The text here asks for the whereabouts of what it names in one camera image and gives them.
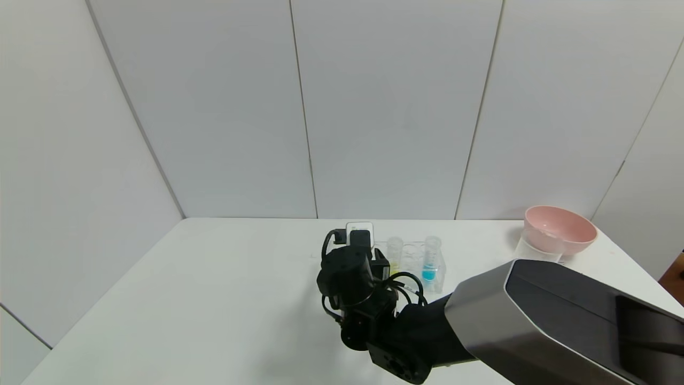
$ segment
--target black cable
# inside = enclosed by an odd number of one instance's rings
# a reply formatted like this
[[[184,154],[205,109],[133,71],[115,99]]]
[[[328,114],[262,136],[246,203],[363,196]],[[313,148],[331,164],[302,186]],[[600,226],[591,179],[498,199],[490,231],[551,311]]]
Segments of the black cable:
[[[328,243],[330,243],[330,239],[332,238],[332,235],[335,234],[334,230],[330,230],[328,232],[328,235],[326,235],[326,239],[323,241],[323,249],[321,249],[321,258],[326,256],[326,251],[328,250]]]
[[[408,303],[413,303],[413,302],[411,301],[411,298],[408,296],[408,293],[407,293],[403,288],[400,288],[399,286],[392,285],[392,284],[390,284],[389,286],[390,286],[393,290],[399,291],[401,294],[403,294],[403,295],[404,295],[404,298],[406,298],[406,301],[407,301]]]
[[[323,310],[325,310],[326,313],[328,313],[328,315],[331,316],[335,320],[335,322],[337,322],[337,323],[342,322],[342,317],[339,314],[336,314],[332,310],[328,309],[328,307],[326,306],[326,296],[325,295],[321,296],[321,305],[323,305]]]
[[[399,273],[394,273],[394,274],[390,275],[389,278],[384,280],[384,284],[390,285],[391,282],[393,282],[393,283],[399,284],[402,287],[405,287],[405,285],[402,282],[395,281],[395,279],[398,277],[408,277],[408,278],[412,279],[414,282],[416,282],[416,285],[418,285],[418,292],[414,293],[414,294],[418,296],[418,304],[423,305],[423,306],[426,306],[428,304],[427,299],[425,299],[425,292],[423,290],[423,283],[421,282],[420,279],[418,279],[418,277],[416,277],[415,275],[413,275],[411,273],[408,273],[406,271],[400,271]]]

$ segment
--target white wall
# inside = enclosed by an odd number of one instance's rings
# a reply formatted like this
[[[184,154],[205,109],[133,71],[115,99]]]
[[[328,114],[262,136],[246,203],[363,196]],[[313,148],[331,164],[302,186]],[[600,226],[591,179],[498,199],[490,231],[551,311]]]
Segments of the white wall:
[[[19,385],[50,350],[0,309],[0,381]]]
[[[185,215],[316,217],[288,1],[91,4]]]
[[[295,0],[320,218],[452,219],[501,0]]]
[[[593,221],[655,279],[684,249],[681,50]]]
[[[0,293],[54,345],[181,216],[83,0],[3,0],[0,36]]]
[[[506,0],[457,219],[592,216],[684,36],[684,2]]]

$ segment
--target white table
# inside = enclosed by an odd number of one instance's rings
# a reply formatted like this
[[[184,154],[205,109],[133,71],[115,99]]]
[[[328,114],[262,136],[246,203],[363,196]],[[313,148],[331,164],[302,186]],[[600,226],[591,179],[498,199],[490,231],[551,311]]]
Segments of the white table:
[[[347,349],[315,278],[344,220],[186,219],[60,341],[25,385],[405,384]],[[445,292],[508,260],[520,221],[373,221],[376,240],[443,240]],[[672,313],[682,308],[606,235],[568,267]],[[509,384],[481,362],[426,384]]]

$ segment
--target clear plastic cup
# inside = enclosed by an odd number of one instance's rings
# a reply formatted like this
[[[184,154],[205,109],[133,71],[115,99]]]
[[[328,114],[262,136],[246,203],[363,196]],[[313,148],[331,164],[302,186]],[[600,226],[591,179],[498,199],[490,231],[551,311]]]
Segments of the clear plastic cup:
[[[393,236],[387,240],[387,253],[385,257],[389,261],[390,275],[400,271],[399,266],[402,261],[402,249],[404,242],[398,236]]]
[[[513,252],[513,258],[524,260],[539,260],[558,262],[565,252],[565,245],[561,238],[548,232],[542,232],[544,236],[544,249],[541,250],[533,245],[531,239],[539,239],[542,230],[524,229],[518,241],[518,246]]]

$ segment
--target wall seam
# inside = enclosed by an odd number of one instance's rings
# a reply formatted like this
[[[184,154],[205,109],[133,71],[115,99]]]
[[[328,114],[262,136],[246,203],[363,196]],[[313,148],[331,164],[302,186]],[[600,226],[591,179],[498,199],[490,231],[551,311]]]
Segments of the wall seam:
[[[629,157],[629,153],[632,152],[632,148],[634,148],[634,143],[637,142],[639,135],[641,135],[641,131],[644,129],[644,126],[646,125],[646,122],[648,121],[648,117],[650,116],[650,112],[653,111],[653,106],[655,105],[655,102],[658,100],[658,97],[660,96],[660,92],[662,92],[663,87],[665,86],[665,82],[668,80],[668,76],[670,76],[670,71],[672,70],[672,67],[674,66],[674,61],[677,60],[677,57],[679,56],[679,51],[681,51],[681,49],[682,49],[682,44],[684,44],[684,38],[682,38],[682,40],[679,42],[679,47],[677,48],[676,52],[674,53],[674,57],[672,58],[672,62],[670,63],[670,68],[668,68],[668,72],[665,73],[665,77],[663,78],[662,83],[660,83],[660,88],[658,88],[658,92],[656,92],[655,98],[653,98],[653,102],[650,104],[650,108],[648,109],[648,112],[646,113],[646,117],[644,117],[644,121],[642,122],[642,125],[641,125],[641,127],[639,127],[639,131],[637,132],[636,136],[634,137],[632,144],[629,146],[627,153],[624,155],[624,159],[622,160],[622,163],[620,163],[620,168],[618,168],[618,172],[615,173],[615,176],[613,176],[613,180],[610,181],[608,188],[603,193],[603,196],[601,197],[601,200],[598,202],[598,205],[597,205],[596,209],[594,210],[594,214],[592,214],[592,216],[590,217],[590,220],[592,220],[592,221],[594,220],[594,216],[596,216],[596,213],[599,212],[599,207],[601,206],[601,204],[603,204],[603,201],[608,196],[608,192],[610,191],[610,188],[613,187],[613,183],[615,183],[615,179],[618,179],[618,175],[622,171],[624,164],[627,162],[627,158]]]
[[[140,134],[142,135],[142,139],[145,141],[145,145],[147,146],[148,151],[150,151],[150,154],[152,155],[152,159],[155,161],[155,164],[157,165],[157,170],[159,170],[159,174],[161,175],[161,178],[164,180],[164,184],[166,184],[166,188],[168,189],[169,194],[171,194],[171,199],[173,199],[173,202],[176,205],[176,209],[178,209],[178,212],[181,214],[181,219],[185,219],[187,217],[183,212],[183,208],[181,207],[181,204],[178,202],[176,193],[173,191],[173,188],[171,188],[171,184],[169,183],[168,178],[166,177],[166,174],[164,173],[164,170],[161,167],[161,163],[159,163],[157,154],[155,154],[155,151],[152,148],[152,144],[150,143],[147,133],[142,127],[142,122],[140,122],[140,118],[138,117],[137,112],[133,107],[133,102],[131,101],[129,94],[126,91],[126,87],[124,86],[124,83],[121,80],[121,75],[119,74],[119,71],[116,68],[116,64],[114,64],[114,58],[111,56],[111,51],[109,50],[109,46],[107,46],[107,41],[105,40],[105,36],[102,33],[102,29],[100,28],[100,23],[97,21],[97,18],[95,17],[95,11],[92,7],[91,0],[85,0],[85,4],[88,7],[90,18],[92,19],[92,22],[95,25],[95,30],[97,31],[97,35],[100,38],[100,43],[102,44],[102,47],[105,49],[105,54],[107,55],[107,59],[109,60],[109,65],[111,65],[111,70],[114,72],[116,81],[119,83],[119,88],[121,88],[121,92],[123,93],[124,98],[126,99],[126,104],[128,104],[129,110],[133,115],[133,120],[135,120],[135,124],[137,125],[137,128],[140,131]]]
[[[473,148],[475,146],[475,135],[477,135],[477,127],[479,126],[479,118],[482,115],[482,106],[484,105],[484,96],[487,93],[487,85],[489,84],[489,75],[492,71],[492,63],[494,63],[494,53],[497,48],[497,42],[499,41],[499,31],[501,30],[501,21],[503,20],[503,7],[505,5],[505,0],[501,0],[501,10],[499,11],[499,21],[497,22],[497,31],[494,34],[494,43],[492,44],[492,53],[489,56],[489,65],[487,66],[487,76],[484,78],[484,86],[482,87],[482,97],[479,100],[479,109],[477,110],[477,118],[475,120],[475,129],[473,130],[473,138],[471,140],[470,150],[468,151],[468,159],[466,160],[466,168],[463,170],[463,180],[461,181],[461,189],[458,192],[458,199],[456,200],[456,212],[453,214],[453,219],[458,218],[458,208],[461,204],[461,198],[463,197],[463,190],[466,185],[466,177],[468,176],[468,167],[470,166],[471,156],[473,155]]]
[[[24,329],[26,329],[26,331],[29,332],[36,340],[39,340],[40,343],[42,343],[43,345],[45,345],[45,347],[47,347],[48,349],[52,350],[52,346],[50,346],[50,344],[48,344],[46,340],[42,339],[42,338],[41,338],[36,332],[34,332],[28,325],[26,325],[21,319],[19,319],[19,317],[17,317],[17,315],[14,314],[13,311],[11,311],[10,309],[8,309],[7,306],[5,306],[4,303],[0,302],[0,308],[1,308],[2,310],[5,310],[5,312],[7,312],[7,314],[9,314],[10,317],[12,317],[19,325],[21,325],[21,327],[23,327]]]

